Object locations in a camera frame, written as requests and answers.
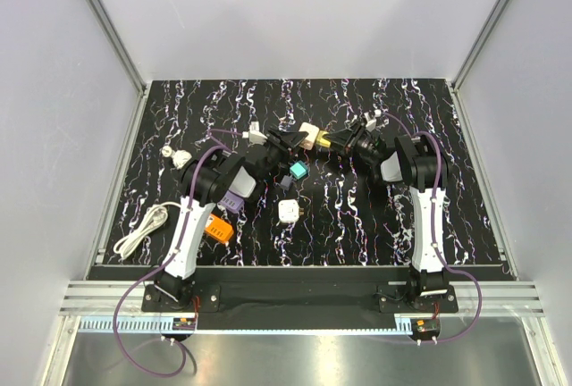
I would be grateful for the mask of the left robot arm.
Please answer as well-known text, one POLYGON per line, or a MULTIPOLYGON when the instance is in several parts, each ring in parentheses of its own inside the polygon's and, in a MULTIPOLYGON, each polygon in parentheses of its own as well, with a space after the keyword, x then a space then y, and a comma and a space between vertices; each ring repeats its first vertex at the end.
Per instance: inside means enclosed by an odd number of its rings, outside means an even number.
POLYGON ((247 135, 245 154, 231 151, 215 137, 198 159, 188 160, 180 171, 181 208, 165 260, 154 275, 154 286, 172 310, 186 309, 193 299, 198 249, 214 209, 231 193, 253 203, 265 192, 272 175, 300 150, 306 131, 282 131, 247 135))

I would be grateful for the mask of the yellow plug adapter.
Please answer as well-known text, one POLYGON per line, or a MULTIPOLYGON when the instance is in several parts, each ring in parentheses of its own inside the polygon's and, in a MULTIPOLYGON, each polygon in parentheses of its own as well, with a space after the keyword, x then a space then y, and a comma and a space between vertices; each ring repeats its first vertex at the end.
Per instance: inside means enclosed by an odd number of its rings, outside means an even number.
POLYGON ((330 148, 332 142, 326 138, 327 135, 327 131, 319 131, 315 139, 315 145, 318 147, 330 148))

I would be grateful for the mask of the purple power strip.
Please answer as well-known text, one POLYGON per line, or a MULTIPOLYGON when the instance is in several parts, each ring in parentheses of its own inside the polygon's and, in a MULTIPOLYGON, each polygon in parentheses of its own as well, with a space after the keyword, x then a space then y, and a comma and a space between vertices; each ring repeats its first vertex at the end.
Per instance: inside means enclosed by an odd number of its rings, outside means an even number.
POLYGON ((226 210, 230 211, 231 213, 237 214, 244 207, 245 202, 238 195, 230 191, 227 191, 224 194, 223 199, 221 200, 221 204, 224 206, 226 210))

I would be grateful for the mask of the white pink socket adapter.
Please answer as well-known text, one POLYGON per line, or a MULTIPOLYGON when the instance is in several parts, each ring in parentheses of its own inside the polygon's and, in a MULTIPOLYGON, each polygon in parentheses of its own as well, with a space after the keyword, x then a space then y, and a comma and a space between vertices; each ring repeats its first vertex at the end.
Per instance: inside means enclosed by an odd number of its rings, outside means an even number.
POLYGON ((302 122, 299 131, 307 134, 299 145, 305 150, 311 150, 315 145, 320 129, 309 122, 302 122))

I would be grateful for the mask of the white cube socket adapter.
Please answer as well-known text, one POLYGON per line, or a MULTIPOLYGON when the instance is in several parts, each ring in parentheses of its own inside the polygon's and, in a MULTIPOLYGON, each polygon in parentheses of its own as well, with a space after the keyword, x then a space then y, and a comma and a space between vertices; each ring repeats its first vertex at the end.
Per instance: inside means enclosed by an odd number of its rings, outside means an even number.
POLYGON ((304 209, 296 199, 283 199, 278 203, 280 223, 295 223, 304 214, 304 209))

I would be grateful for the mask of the orange power strip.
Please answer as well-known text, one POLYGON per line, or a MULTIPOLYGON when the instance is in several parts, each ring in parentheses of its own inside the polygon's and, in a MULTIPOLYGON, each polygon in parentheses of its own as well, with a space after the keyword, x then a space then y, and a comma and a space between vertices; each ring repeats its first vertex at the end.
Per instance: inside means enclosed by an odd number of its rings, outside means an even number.
POLYGON ((205 233, 219 243, 228 245, 234 235, 234 229, 228 222, 214 214, 210 214, 206 222, 205 233))

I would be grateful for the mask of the dark purple plug adapter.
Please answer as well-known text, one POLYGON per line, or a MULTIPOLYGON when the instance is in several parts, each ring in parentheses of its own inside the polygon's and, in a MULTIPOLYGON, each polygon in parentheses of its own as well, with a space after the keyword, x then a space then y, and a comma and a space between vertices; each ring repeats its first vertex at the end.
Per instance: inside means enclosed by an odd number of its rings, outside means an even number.
POLYGON ((288 191, 292 185, 293 177, 291 175, 284 175, 279 183, 281 189, 288 191))

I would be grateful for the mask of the teal plug adapter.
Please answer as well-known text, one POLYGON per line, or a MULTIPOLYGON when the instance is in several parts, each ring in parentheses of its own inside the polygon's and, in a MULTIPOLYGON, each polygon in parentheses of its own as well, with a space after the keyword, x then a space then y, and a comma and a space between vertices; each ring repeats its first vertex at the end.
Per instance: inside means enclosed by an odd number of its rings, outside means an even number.
POLYGON ((306 177, 309 173, 307 165, 301 161, 297 161, 290 167, 290 175, 295 180, 301 180, 306 177))

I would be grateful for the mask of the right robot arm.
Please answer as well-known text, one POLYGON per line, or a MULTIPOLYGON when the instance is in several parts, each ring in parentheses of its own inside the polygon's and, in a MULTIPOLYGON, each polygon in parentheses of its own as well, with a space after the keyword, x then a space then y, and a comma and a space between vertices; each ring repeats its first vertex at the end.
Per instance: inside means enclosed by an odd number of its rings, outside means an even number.
POLYGON ((324 139, 338 155, 359 158, 375 182, 403 183, 414 211, 414 252, 400 299, 425 311, 444 298, 445 276, 442 216, 449 166, 436 138, 427 131, 396 137, 391 143, 375 136, 365 124, 329 133, 324 139))

